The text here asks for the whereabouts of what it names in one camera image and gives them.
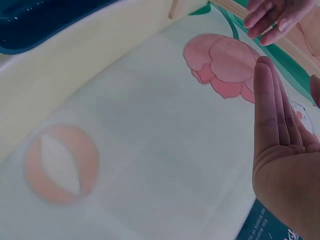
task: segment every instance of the flower petal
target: flower petal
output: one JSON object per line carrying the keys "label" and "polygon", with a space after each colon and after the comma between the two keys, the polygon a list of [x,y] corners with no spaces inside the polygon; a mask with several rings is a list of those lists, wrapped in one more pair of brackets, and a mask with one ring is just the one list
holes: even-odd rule
{"label": "flower petal", "polygon": [[210,83],[212,88],[224,99],[235,98],[240,95],[242,90],[241,82],[224,82],[215,77],[211,79]]}

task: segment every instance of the finger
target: finger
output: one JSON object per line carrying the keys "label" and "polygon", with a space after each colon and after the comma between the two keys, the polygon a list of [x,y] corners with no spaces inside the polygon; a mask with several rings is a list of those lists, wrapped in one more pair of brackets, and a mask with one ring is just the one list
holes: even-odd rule
{"label": "finger", "polygon": [[246,5],[246,9],[248,9],[249,12],[255,11],[264,0],[250,0],[248,4]]}
{"label": "finger", "polygon": [[248,30],[248,36],[250,38],[256,38],[260,36],[277,21],[280,14],[281,12],[277,8],[270,10],[263,18],[261,18],[252,28]]}
{"label": "finger", "polygon": [[278,25],[276,25],[261,37],[260,44],[262,46],[268,46],[270,44],[274,44],[277,40],[282,38],[284,35],[286,35],[286,32],[279,31],[279,27]]}
{"label": "finger", "polygon": [[278,134],[279,134],[279,144],[288,146],[290,145],[290,136],[285,121],[284,106],[282,101],[282,94],[279,84],[279,75],[273,64],[272,60],[266,56],[262,56],[257,60],[257,63],[263,63],[269,66],[273,79],[273,88],[274,88],[274,101],[276,109],[276,119],[278,124]]}
{"label": "finger", "polygon": [[294,122],[296,125],[296,128],[298,129],[303,146],[308,148],[311,145],[319,145],[319,142],[315,139],[315,137],[306,129],[304,124],[301,122],[301,120],[298,118],[296,112],[291,107],[291,111],[293,114]]}
{"label": "finger", "polygon": [[320,108],[320,78],[316,75],[310,78],[310,93],[315,104]]}
{"label": "finger", "polygon": [[286,35],[311,10],[310,7],[292,6],[278,17],[278,24],[264,34],[260,40],[262,46],[274,44]]}
{"label": "finger", "polygon": [[273,3],[271,0],[264,0],[260,6],[251,12],[245,19],[244,19],[244,26],[246,28],[252,28],[260,19],[262,19],[272,8]]}
{"label": "finger", "polygon": [[310,1],[300,1],[287,7],[278,18],[278,30],[287,33],[292,29],[313,7]]}
{"label": "finger", "polygon": [[277,110],[272,72],[268,65],[257,63],[254,68],[254,155],[279,145]]}
{"label": "finger", "polygon": [[290,144],[303,146],[302,138],[295,123],[292,106],[281,81],[279,81],[279,86],[283,103],[284,120],[290,136]]}

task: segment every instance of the fingernail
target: fingernail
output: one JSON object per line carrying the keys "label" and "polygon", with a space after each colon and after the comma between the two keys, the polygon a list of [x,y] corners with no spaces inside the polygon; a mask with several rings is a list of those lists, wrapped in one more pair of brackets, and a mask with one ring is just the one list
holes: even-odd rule
{"label": "fingernail", "polygon": [[289,22],[288,22],[288,21],[285,21],[285,20],[284,20],[284,21],[280,22],[280,24],[279,24],[279,31],[280,31],[280,32],[285,31],[288,26],[289,26]]}

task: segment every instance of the green trim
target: green trim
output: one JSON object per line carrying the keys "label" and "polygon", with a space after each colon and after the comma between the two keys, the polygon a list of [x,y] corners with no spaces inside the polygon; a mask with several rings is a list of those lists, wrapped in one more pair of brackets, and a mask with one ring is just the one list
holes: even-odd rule
{"label": "green trim", "polygon": [[216,6],[216,5],[214,5],[214,7],[216,7],[222,13],[222,15],[225,17],[225,19],[229,23],[230,28],[232,30],[233,38],[239,40],[238,31],[237,31],[236,26],[234,25],[233,21],[230,19],[227,10],[225,10],[224,8],[222,8],[220,6]]}
{"label": "green trim", "polygon": [[208,2],[204,7],[198,9],[197,11],[190,13],[189,15],[190,16],[202,15],[202,14],[210,13],[210,11],[211,11],[211,5],[210,5],[210,2]]}

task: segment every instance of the cartoon illustration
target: cartoon illustration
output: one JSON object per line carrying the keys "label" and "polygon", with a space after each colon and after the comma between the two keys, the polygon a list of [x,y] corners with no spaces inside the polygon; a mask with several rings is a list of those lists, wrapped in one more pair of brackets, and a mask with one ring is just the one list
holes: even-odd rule
{"label": "cartoon illustration", "polygon": [[315,139],[317,139],[318,141],[320,140],[320,138],[318,137],[318,135],[314,132],[314,126],[312,124],[311,118],[309,117],[309,115],[306,112],[306,109],[300,105],[299,103],[296,103],[294,101],[291,101],[291,105],[293,110],[295,111],[297,117],[301,120],[301,122],[303,123],[303,125],[305,126],[305,128],[312,133],[313,137]]}
{"label": "cartoon illustration", "polygon": [[199,83],[210,83],[224,99],[239,95],[255,102],[253,77],[260,56],[251,46],[232,37],[201,34],[185,47],[183,56]]}
{"label": "cartoon illustration", "polygon": [[80,128],[53,126],[28,147],[25,178],[32,190],[47,202],[74,203],[94,187],[98,158],[95,143]]}

